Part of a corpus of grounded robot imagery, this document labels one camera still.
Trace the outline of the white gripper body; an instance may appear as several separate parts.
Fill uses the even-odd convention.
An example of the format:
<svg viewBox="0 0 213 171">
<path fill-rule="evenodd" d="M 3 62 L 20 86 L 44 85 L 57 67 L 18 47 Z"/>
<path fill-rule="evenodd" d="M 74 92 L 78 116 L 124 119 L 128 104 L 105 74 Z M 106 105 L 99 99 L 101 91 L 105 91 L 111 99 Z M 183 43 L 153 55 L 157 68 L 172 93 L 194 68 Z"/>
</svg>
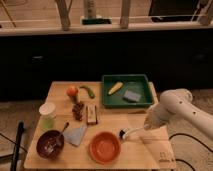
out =
<svg viewBox="0 0 213 171">
<path fill-rule="evenodd" d="M 159 127 L 159 120 L 155 115 L 149 114 L 144 121 L 145 130 L 153 130 Z"/>
</svg>

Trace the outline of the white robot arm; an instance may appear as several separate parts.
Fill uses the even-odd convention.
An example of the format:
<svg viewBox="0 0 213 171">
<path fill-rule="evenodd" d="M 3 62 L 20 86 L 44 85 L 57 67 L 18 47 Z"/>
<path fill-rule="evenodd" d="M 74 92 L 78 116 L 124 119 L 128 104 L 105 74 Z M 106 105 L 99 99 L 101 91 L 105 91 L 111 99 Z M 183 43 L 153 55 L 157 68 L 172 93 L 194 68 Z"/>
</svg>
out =
<svg viewBox="0 0 213 171">
<path fill-rule="evenodd" d="M 144 121 L 145 130 L 166 125 L 170 118 L 179 115 L 213 140 L 213 115 L 192 104 L 192 93 L 187 89 L 167 90 L 161 93 L 159 102 L 152 105 Z"/>
</svg>

